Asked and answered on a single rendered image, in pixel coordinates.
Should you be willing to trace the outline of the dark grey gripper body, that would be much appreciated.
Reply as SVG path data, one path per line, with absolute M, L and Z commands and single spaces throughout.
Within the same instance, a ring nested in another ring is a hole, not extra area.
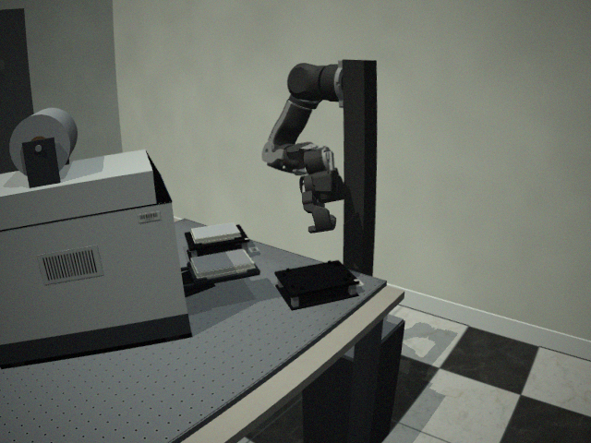
M 306 192 L 312 191 L 315 198 L 317 198 L 317 202 L 321 202 L 321 204 L 343 200 L 345 197 L 344 182 L 337 168 L 334 168 L 332 151 L 327 151 L 327 159 L 330 170 L 304 175 L 299 179 L 301 194 L 303 186 L 305 186 Z

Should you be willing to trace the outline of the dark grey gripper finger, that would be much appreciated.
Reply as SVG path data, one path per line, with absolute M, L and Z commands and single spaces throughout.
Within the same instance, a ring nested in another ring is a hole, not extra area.
M 325 203 L 322 203 L 321 204 L 321 202 L 317 202 L 317 206 L 320 206 L 320 207 L 325 208 Z M 330 214 L 330 218 L 331 218 L 331 222 L 332 222 L 332 229 L 322 230 L 322 231 L 316 231 L 316 232 L 311 232 L 311 233 L 320 233 L 320 232 L 326 232 L 326 231 L 334 230 L 335 225 L 336 225 L 336 218 L 333 215 L 331 215 L 331 214 Z
M 317 199 L 313 195 L 313 192 L 306 192 L 305 186 L 303 186 L 302 203 L 304 210 L 307 213 L 313 214 L 313 220 L 315 225 L 308 226 L 308 231 L 310 233 L 332 229 L 330 212 L 326 208 L 317 206 Z

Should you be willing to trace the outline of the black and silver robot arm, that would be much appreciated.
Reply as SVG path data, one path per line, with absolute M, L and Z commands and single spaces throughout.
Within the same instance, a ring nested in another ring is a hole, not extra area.
M 330 170 L 327 151 L 331 150 L 327 146 L 295 143 L 321 101 L 339 102 L 344 108 L 343 60 L 349 59 L 326 67 L 301 63 L 290 71 L 287 87 L 291 95 L 262 150 L 262 160 L 268 166 L 295 175 Z

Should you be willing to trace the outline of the grey cylinder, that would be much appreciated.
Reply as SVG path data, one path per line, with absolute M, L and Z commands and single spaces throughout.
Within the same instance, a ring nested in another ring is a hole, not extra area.
M 78 140 L 78 129 L 74 119 L 66 111 L 46 108 L 22 120 L 14 129 L 9 152 L 17 169 L 27 176 L 22 143 L 42 136 L 54 138 L 59 172 L 65 166 Z

